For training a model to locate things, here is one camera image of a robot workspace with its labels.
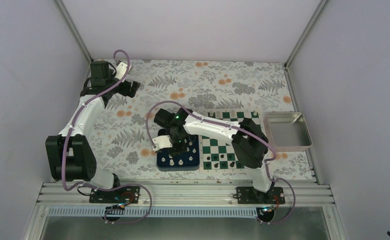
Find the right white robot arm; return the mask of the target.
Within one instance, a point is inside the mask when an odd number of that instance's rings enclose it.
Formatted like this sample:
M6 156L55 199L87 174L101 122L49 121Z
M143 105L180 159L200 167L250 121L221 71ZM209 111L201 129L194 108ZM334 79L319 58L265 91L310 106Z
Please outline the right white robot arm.
M190 135L222 141L232 146L237 160L243 166L253 170L252 187L255 200L265 204L272 199L274 180L267 162L275 157L267 158L267 154L275 154L276 151L261 127L251 118L226 121L181 107L176 113L161 108L153 121L166 131L165 135L148 137L154 152L169 149L172 156L180 155L185 149L184 140Z

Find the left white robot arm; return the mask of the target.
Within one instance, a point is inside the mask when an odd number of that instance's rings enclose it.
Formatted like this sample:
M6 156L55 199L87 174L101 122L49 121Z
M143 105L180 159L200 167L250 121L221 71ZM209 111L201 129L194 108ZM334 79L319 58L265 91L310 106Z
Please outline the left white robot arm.
M88 136L95 121L115 94L133 98L140 86L126 80L132 66L122 61L116 65L100 60L90 64L90 77L83 84L78 106L67 125L45 141L51 176L56 181L78 181L77 186L103 189L102 196L114 203L122 197L117 176L97 166Z

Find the green white chess board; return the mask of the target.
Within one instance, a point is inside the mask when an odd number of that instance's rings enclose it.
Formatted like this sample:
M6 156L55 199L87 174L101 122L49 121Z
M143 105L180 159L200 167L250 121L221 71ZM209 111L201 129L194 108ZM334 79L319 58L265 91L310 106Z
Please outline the green white chess board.
M203 115L215 118L219 120L224 121L230 121L230 122L241 122L244 118L252 119L252 121L260 127L260 129L264 130L264 124L262 123L262 115L257 111L249 111L249 110L236 110L236 109L220 109L218 111L208 111L204 112ZM217 174L233 174L233 173L239 173L239 172L248 172L251 169L246 167L244 169L223 169L223 170L205 170L203 167L203 154L228 154L228 153L234 153L234 148L232 145L227 144L224 141L213 139L207 136L200 136L199 139L199 146L200 146L200 157L201 157L201 163L200 171L207 174L207 173L217 173Z

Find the black chess piece row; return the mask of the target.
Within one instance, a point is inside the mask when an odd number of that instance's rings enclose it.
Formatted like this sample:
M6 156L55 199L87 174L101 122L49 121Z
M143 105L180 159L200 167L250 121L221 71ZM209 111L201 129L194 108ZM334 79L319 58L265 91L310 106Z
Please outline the black chess piece row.
M208 153L202 155L204 170L235 170L246 167L234 153Z

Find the dark blue tray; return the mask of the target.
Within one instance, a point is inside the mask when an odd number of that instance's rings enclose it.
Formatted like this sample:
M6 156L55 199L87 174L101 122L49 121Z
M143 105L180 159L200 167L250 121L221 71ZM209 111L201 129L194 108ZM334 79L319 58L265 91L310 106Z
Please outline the dark blue tray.
M169 148L159 150L156 154L157 168L162 172L198 170L201 161L199 142L197 135L189 135L184 141L186 152L177 156L171 156Z

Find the floral table mat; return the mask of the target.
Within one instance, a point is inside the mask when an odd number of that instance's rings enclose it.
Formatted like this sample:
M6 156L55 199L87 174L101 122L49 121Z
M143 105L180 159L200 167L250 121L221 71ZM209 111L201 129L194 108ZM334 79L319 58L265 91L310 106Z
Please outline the floral table mat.
M177 111L176 103L180 103L200 114L210 109L294 110L281 63L133 60L127 79L140 82L136 96L114 95L88 139L98 166L122 179L250 179L246 170L160 171L149 141L159 130L152 123L157 103L170 112Z

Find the silver metal tin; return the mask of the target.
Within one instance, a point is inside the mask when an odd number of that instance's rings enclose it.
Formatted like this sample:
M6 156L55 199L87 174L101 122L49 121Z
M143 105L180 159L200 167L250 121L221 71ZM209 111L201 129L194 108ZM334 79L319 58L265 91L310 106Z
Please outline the silver metal tin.
M304 152L313 145L306 119L300 112L269 112L264 127L277 152Z

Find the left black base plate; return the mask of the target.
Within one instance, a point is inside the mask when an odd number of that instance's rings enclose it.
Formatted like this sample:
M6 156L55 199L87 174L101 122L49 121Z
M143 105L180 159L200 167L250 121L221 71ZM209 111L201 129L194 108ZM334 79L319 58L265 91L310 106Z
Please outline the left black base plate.
M94 191L89 196L92 204L137 204L140 187L126 186L115 191Z

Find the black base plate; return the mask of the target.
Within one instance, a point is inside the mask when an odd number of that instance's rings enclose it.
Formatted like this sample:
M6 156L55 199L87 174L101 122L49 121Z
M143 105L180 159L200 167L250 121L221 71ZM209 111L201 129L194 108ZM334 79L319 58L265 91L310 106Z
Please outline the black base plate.
M126 186L115 191L94 191L89 196L92 204L137 204L140 187Z
M267 192L254 189L252 186L240 186L232 196L240 205L254 204L285 204L285 194L282 187L272 187Z

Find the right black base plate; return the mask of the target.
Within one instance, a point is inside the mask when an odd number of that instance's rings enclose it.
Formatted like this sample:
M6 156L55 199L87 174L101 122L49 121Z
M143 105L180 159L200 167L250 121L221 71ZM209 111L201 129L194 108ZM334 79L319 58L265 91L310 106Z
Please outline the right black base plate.
M254 189L252 186L240 186L232 196L240 205L254 204L285 204L285 194L282 187L272 187L267 192Z

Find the aluminium rail frame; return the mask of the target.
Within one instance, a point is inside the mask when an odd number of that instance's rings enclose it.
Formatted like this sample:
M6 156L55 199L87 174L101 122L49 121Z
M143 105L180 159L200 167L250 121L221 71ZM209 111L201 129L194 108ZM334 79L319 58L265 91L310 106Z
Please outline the aluminium rail frame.
M142 180L141 196L138 205L149 205L152 195L154 207L235 207L238 201L233 198L237 187L250 187L250 180L223 181L171 181ZM276 183L283 189L285 207L295 203L297 207L333 207L335 200L329 185L318 185L309 181L291 181L291 187L283 182ZM88 205L89 188L65 191L62 185L43 183L37 197L37 205Z

